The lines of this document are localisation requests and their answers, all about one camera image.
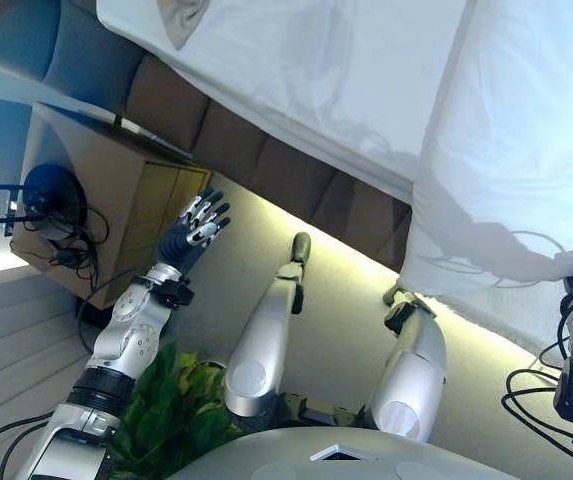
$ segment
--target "white bed sheet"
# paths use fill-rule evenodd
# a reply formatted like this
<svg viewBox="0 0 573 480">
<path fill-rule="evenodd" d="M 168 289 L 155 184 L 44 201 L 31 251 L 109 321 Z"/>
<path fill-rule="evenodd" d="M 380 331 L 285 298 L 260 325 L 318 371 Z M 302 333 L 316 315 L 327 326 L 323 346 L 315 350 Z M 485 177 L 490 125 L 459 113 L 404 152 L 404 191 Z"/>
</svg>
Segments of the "white bed sheet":
<svg viewBox="0 0 573 480">
<path fill-rule="evenodd" d="M 407 288 L 573 275 L 573 3 L 479 1 L 428 138 Z"/>
<path fill-rule="evenodd" d="M 217 0 L 180 50 L 155 0 L 98 0 L 110 30 L 238 115 L 410 202 L 465 0 Z"/>
</svg>

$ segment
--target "potted plant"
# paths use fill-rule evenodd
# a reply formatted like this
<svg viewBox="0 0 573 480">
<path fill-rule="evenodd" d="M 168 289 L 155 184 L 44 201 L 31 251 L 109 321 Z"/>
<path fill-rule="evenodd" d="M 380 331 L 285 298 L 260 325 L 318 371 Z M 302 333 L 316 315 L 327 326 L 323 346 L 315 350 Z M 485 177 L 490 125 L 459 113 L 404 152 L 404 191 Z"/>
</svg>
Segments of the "potted plant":
<svg viewBox="0 0 573 480">
<path fill-rule="evenodd" d="M 110 479 L 157 480 L 242 435 L 223 400 L 225 370 L 177 353 L 174 343 L 157 355 L 136 383 L 109 446 Z"/>
</svg>

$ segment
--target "robot finger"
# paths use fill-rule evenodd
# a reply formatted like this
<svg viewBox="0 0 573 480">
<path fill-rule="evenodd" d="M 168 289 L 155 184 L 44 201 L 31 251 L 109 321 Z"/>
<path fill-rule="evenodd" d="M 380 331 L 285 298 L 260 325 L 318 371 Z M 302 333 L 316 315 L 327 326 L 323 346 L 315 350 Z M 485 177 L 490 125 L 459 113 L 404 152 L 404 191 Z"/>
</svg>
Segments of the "robot finger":
<svg viewBox="0 0 573 480">
<path fill-rule="evenodd" d="M 207 223 L 205 225 L 202 225 L 202 226 L 196 228 L 195 230 L 193 230 L 192 232 L 190 232 L 186 236 L 186 241 L 188 242 L 189 245 L 192 245 L 192 246 L 202 245 L 211 236 L 213 236 L 217 233 L 217 228 L 218 228 L 218 226 L 214 222 L 210 222 L 210 223 Z"/>
<path fill-rule="evenodd" d="M 215 233 L 213 235 L 211 235 L 210 237 L 208 237 L 204 243 L 202 243 L 202 247 L 207 248 L 211 243 L 213 243 L 213 241 L 221 233 L 222 229 L 224 227 L 226 227 L 226 225 L 228 225 L 229 223 L 230 223 L 229 217 L 222 218 L 222 220 L 219 223 L 217 223 L 217 230 L 215 231 Z"/>
<path fill-rule="evenodd" d="M 214 222 L 215 220 L 217 220 L 217 218 L 224 212 L 227 212 L 228 209 L 230 208 L 230 203 L 223 203 L 222 205 L 220 205 L 219 207 L 217 207 L 215 209 L 215 211 L 213 211 L 213 213 L 211 213 L 210 215 L 208 215 L 208 217 L 204 220 L 203 223 L 209 223 L 209 222 Z"/>
<path fill-rule="evenodd" d="M 194 218 L 191 219 L 191 227 L 195 228 L 197 225 L 205 225 L 208 220 L 204 220 L 208 215 L 209 210 L 213 205 L 219 202 L 224 197 L 222 192 L 215 192 L 210 197 L 205 199 L 201 204 L 197 206 L 198 210 Z"/>
<path fill-rule="evenodd" d="M 195 195 L 191 199 L 191 201 L 188 202 L 188 205 L 186 205 L 184 209 L 181 211 L 181 213 L 177 217 L 176 223 L 185 225 L 192 223 L 193 219 L 195 218 L 195 214 L 197 213 L 199 204 L 204 199 L 208 198 L 213 193 L 213 191 L 214 190 L 212 187 L 206 187 L 204 190 Z"/>
</svg>

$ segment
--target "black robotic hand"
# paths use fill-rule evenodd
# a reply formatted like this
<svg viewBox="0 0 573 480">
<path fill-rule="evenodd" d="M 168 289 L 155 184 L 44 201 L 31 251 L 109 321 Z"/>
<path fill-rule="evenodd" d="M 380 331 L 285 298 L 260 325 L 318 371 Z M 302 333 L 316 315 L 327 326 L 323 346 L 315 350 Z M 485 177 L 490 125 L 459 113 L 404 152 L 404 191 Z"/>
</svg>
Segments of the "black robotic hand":
<svg viewBox="0 0 573 480">
<path fill-rule="evenodd" d="M 222 192 L 211 187 L 195 196 L 159 240 L 158 260 L 185 276 L 222 228 L 230 223 L 230 218 L 220 218 L 229 209 L 228 203 L 214 208 L 223 197 Z"/>
</svg>

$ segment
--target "mattress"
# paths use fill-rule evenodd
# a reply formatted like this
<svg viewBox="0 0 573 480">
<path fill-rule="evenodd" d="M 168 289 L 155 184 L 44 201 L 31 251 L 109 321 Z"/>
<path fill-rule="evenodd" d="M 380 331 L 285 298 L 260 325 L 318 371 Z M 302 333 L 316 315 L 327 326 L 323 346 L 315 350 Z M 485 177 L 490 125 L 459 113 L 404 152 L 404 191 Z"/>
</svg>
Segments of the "mattress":
<svg viewBox="0 0 573 480">
<path fill-rule="evenodd" d="M 179 50 L 155 0 L 99 0 L 97 14 L 267 133 L 410 203 L 465 7 L 218 0 Z"/>
</svg>

